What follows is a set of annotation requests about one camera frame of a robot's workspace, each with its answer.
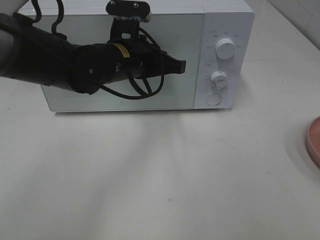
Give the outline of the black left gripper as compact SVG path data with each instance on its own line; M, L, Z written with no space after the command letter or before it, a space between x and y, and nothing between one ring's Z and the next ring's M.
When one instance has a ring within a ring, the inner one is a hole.
M117 39L114 48L118 51L114 57L114 81L130 78L147 79L170 74L184 74L186 61L168 55L146 37Z

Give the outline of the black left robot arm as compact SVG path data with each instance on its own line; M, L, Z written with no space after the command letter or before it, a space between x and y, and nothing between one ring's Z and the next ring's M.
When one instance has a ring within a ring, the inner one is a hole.
M19 13L1 14L0 32L8 46L0 50L0 75L47 87L93 95L108 84L128 80L136 99L154 95L136 80L183 74L186 62L163 51L138 21L114 19L105 43L76 45L39 29Z

